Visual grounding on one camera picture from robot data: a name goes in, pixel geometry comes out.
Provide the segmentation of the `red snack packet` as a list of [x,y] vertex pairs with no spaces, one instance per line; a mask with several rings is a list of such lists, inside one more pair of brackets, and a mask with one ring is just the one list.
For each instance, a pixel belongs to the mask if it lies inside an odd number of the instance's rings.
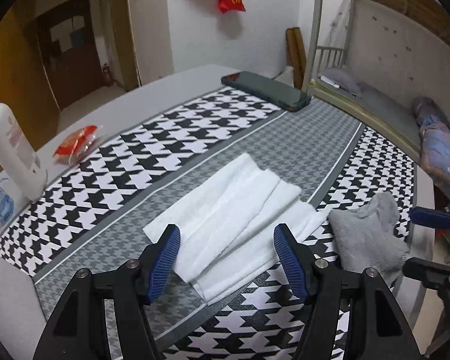
[[76,164],[94,144],[98,129],[99,127],[96,125],[88,125],[68,135],[53,154],[56,162],[69,165]]

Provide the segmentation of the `red fire extinguisher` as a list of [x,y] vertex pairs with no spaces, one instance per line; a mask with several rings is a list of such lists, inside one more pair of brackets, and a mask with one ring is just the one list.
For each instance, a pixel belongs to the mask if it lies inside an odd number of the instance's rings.
[[104,76],[105,85],[107,87],[113,86],[113,83],[114,83],[113,74],[110,70],[110,66],[107,63],[105,63],[102,66],[102,72],[103,72],[103,76]]

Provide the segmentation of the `black smartphone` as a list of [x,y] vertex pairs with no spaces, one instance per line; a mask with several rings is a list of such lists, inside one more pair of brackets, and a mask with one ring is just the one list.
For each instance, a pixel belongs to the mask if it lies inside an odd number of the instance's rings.
[[299,89],[252,72],[232,73],[223,76],[221,82],[225,86],[251,94],[286,111],[300,111],[311,103],[311,96]]

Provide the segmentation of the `metal bunk bed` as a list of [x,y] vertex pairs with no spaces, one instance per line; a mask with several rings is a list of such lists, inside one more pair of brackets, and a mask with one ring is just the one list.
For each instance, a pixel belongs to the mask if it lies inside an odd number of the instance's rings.
[[[345,0],[339,43],[319,43],[323,0],[314,0],[302,90],[384,135],[450,197],[450,15],[438,0]],[[343,68],[356,97],[319,78]]]

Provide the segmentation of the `grey sock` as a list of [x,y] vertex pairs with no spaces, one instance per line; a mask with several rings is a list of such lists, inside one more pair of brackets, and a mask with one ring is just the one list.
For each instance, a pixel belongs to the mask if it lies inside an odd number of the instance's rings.
[[407,243],[393,234],[399,217],[398,204],[389,192],[377,193],[353,210],[329,211],[342,268],[361,273],[373,267],[388,285],[396,281],[410,257]]

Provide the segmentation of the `white towel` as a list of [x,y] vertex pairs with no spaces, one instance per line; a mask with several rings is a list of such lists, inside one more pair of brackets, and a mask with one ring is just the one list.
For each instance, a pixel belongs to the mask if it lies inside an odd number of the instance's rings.
[[175,273],[211,305],[277,261],[273,232],[286,224],[303,242],[327,218],[300,199],[300,187],[262,170],[243,153],[148,224],[156,242],[169,224],[180,230]]

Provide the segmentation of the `grey folded clothes on bed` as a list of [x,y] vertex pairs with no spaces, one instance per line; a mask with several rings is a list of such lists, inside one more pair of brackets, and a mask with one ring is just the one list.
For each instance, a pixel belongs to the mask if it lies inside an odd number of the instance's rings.
[[338,86],[353,96],[359,98],[362,96],[359,80],[343,68],[326,68],[320,72],[319,78],[331,86]]

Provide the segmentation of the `houndstooth table mat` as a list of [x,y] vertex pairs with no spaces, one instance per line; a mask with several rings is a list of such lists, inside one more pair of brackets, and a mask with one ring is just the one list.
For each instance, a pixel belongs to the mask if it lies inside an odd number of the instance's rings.
[[306,318],[273,246],[285,223],[328,261],[326,218],[378,193],[406,240],[416,165],[320,100],[296,113],[232,88],[205,94],[98,146],[0,235],[0,258],[32,280],[49,316],[80,267],[137,257],[168,224],[180,249],[146,310],[166,359],[290,359]]

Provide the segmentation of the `dark brown entrance door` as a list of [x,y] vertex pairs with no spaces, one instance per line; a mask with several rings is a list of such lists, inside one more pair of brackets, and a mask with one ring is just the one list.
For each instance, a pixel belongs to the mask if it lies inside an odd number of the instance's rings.
[[35,18],[40,54],[60,109],[105,85],[90,0],[67,0]]

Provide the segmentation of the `white pump lotion bottle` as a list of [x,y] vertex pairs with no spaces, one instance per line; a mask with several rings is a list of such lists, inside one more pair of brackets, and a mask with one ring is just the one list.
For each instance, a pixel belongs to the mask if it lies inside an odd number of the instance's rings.
[[30,201],[40,199],[48,174],[11,108],[0,101],[0,165]]

